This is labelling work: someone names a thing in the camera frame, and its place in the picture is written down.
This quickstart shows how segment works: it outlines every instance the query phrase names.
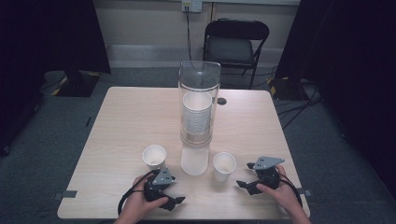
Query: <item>gray carpet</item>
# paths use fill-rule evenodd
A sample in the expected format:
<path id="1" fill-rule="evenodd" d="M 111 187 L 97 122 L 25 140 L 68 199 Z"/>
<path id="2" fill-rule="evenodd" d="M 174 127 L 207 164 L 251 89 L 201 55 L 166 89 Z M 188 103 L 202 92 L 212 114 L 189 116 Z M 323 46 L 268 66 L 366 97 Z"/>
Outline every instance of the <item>gray carpet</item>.
<path id="1" fill-rule="evenodd" d="M 44 89 L 38 112 L 10 144 L 10 155 L 0 158 L 0 223 L 112 223 L 112 220 L 61 220 L 57 217 L 60 201 L 52 197 L 67 188 L 107 89 L 176 87 L 177 70 L 113 68 L 112 75 L 100 78 L 91 98 L 54 97 L 51 93 L 56 86 Z M 259 74 L 271 72 L 271 68 L 258 71 Z M 57 82 L 62 75 L 62 72 L 46 74 L 48 83 L 44 86 Z M 267 77 L 256 77 L 255 83 L 261 84 Z M 223 76 L 222 87 L 245 89 L 249 79 L 249 76 Z M 306 85 L 308 95 L 314 88 Z M 259 85 L 254 89 L 268 87 Z M 274 104 L 282 112 L 304 103 L 274 100 Z M 280 115 L 281 123 L 285 125 L 296 113 Z M 313 192 L 307 198 L 311 220 L 332 224 L 394 223 L 395 202 L 371 166 L 343 138 L 340 127 L 324 104 L 319 103 L 305 109 L 284 131 L 301 182 Z"/>

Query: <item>wooden table top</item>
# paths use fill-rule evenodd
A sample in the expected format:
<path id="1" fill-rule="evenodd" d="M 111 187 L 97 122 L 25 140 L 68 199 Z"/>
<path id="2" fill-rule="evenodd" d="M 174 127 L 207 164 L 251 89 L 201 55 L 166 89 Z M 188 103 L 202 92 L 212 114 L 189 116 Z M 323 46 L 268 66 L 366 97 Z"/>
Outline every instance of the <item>wooden table top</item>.
<path id="1" fill-rule="evenodd" d="M 67 190 L 75 198 L 63 198 L 60 218 L 117 218 L 121 196 L 134 179 L 147 173 L 143 150 L 163 146 L 166 165 L 176 183 L 165 190 L 171 197 L 184 196 L 182 204 L 169 212 L 157 208 L 147 220 L 247 220 L 284 219 L 287 214 L 268 195 L 250 196 L 236 180 L 257 180 L 247 168 L 259 156 L 285 159 L 288 178 L 301 186 L 276 110 L 267 91 L 219 90 L 226 105 L 217 105 L 209 166 L 198 176 L 180 168 L 181 140 L 178 89 L 110 88 L 93 124 Z M 213 176 L 212 159 L 226 151 L 234 155 L 236 169 L 225 182 Z M 310 216 L 305 196 L 304 210 Z"/>

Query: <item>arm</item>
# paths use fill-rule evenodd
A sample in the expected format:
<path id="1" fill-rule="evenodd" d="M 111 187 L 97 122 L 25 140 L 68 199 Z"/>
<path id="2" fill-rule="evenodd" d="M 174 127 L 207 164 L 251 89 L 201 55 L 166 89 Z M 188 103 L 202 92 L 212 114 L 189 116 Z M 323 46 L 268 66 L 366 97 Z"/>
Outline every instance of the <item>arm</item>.
<path id="1" fill-rule="evenodd" d="M 276 169 L 281 175 L 286 176 L 285 169 L 281 165 L 277 165 Z M 293 190 L 286 184 L 281 183 L 279 188 L 270 189 L 263 184 L 258 184 L 256 186 L 260 191 L 273 197 L 280 206 L 285 208 L 286 212 L 289 214 L 290 219 L 293 224 L 310 224 L 308 216 L 306 215 L 304 209 L 300 206 Z"/>
<path id="2" fill-rule="evenodd" d="M 134 180 L 134 184 L 142 176 L 137 177 Z M 126 200 L 125 205 L 123 206 L 122 212 L 120 216 L 117 218 L 117 224 L 135 224 L 136 222 L 140 221 L 143 217 L 146 216 L 152 209 L 159 207 L 168 202 L 168 198 L 160 198 L 153 202 L 148 202 L 145 199 L 143 194 L 144 186 L 146 180 L 149 176 L 136 187 L 135 192 L 131 194 Z"/>

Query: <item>clear plastic cylinder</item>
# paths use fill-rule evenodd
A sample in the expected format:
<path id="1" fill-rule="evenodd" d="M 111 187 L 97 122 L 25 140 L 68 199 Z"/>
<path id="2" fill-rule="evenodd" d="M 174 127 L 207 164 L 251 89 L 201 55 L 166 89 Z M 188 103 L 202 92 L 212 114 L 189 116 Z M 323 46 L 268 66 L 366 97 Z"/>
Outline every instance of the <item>clear plastic cylinder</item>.
<path id="1" fill-rule="evenodd" d="M 219 63 L 183 61 L 180 65 L 181 168 L 189 175 L 202 174 L 208 165 L 219 80 Z"/>

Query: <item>black chair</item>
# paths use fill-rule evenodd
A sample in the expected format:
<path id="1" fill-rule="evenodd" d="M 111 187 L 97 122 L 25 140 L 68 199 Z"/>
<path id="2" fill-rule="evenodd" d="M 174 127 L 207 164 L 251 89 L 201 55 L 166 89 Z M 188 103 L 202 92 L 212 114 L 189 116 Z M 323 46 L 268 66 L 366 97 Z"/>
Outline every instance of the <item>black chair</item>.
<path id="1" fill-rule="evenodd" d="M 222 67 L 253 69 L 248 88 L 253 85 L 262 45 L 270 31 L 261 21 L 218 19 L 205 28 L 204 61 Z M 254 50 L 252 42 L 259 42 Z"/>

